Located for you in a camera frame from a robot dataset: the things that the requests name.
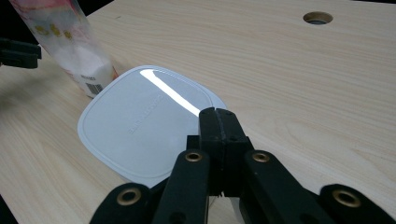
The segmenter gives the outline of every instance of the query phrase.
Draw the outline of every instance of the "light wood grain surface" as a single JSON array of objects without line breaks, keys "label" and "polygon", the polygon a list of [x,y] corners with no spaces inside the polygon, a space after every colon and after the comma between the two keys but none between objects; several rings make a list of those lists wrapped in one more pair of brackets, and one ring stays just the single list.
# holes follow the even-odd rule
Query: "light wood grain surface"
[{"label": "light wood grain surface", "polygon": [[[303,21],[310,11],[333,16]],[[357,189],[396,217],[396,6],[346,0],[116,0],[89,17],[116,70],[155,64],[236,113],[307,189]],[[20,223],[88,223],[124,181],[79,141],[90,98],[43,52],[0,67],[0,193]],[[226,199],[209,223],[237,223]]]}]

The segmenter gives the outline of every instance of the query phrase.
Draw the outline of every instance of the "white plastic lid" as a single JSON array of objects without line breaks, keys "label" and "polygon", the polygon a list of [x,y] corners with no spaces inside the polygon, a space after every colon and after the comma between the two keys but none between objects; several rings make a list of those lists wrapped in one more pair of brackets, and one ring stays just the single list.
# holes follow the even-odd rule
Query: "white plastic lid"
[{"label": "white plastic lid", "polygon": [[114,80],[78,122],[84,146],[127,179],[149,188],[168,177],[187,135],[198,134],[199,111],[226,108],[202,85],[157,66]]}]

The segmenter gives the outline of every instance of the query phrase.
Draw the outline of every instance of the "round hole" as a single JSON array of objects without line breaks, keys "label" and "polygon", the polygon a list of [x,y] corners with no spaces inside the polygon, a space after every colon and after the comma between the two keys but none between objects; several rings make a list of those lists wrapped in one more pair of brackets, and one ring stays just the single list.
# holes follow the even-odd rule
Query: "round hole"
[{"label": "round hole", "polygon": [[309,215],[309,214],[301,214],[300,215],[300,220],[304,223],[304,224],[319,224],[319,221],[317,218]]},{"label": "round hole", "polygon": [[191,152],[186,155],[187,161],[200,161],[201,159],[202,159],[201,154],[196,153],[196,152]]},{"label": "round hole", "polygon": [[259,162],[268,162],[270,160],[270,157],[264,153],[258,152],[253,154],[253,160]]},{"label": "round hole", "polygon": [[361,206],[361,200],[359,200],[359,198],[356,195],[354,195],[353,193],[351,193],[349,191],[337,189],[332,192],[332,196],[334,197],[334,199],[337,202],[339,202],[345,206],[348,206],[348,207]]},{"label": "round hole", "polygon": [[186,221],[186,215],[183,213],[175,212],[169,217],[169,222],[172,224],[183,224]]},{"label": "round hole", "polygon": [[117,203],[124,206],[131,205],[137,203],[141,197],[142,194],[139,189],[125,189],[117,197]]},{"label": "round hole", "polygon": [[332,15],[327,12],[309,12],[303,16],[304,21],[314,24],[314,25],[323,25],[332,21]]}]

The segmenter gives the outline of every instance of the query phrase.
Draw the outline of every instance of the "clear plastic packaging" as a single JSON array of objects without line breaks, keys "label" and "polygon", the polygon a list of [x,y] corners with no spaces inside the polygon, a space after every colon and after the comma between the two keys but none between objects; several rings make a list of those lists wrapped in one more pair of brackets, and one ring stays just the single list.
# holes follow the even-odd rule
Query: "clear plastic packaging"
[{"label": "clear plastic packaging", "polygon": [[118,77],[77,0],[9,0],[41,47],[90,97]]}]

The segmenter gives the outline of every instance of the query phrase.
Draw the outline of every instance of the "screw hole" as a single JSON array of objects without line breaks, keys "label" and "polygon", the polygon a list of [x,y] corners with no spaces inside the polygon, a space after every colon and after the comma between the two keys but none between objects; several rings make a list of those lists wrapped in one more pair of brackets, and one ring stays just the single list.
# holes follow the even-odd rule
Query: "screw hole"
[{"label": "screw hole", "polygon": [[303,16],[304,21],[314,24],[314,25],[323,25],[332,21],[332,15],[327,12],[309,12]]},{"label": "screw hole", "polygon": [[258,152],[258,153],[253,154],[253,160],[259,161],[259,162],[268,162],[270,160],[270,157],[264,153]]},{"label": "screw hole", "polygon": [[202,155],[196,152],[191,152],[186,155],[187,161],[200,161],[202,159]]},{"label": "screw hole", "polygon": [[131,205],[137,203],[141,197],[142,194],[139,189],[137,188],[125,189],[117,197],[117,203],[123,206]]},{"label": "screw hole", "polygon": [[355,194],[349,191],[337,189],[332,192],[332,196],[337,202],[345,206],[353,208],[361,206],[361,200]]}]

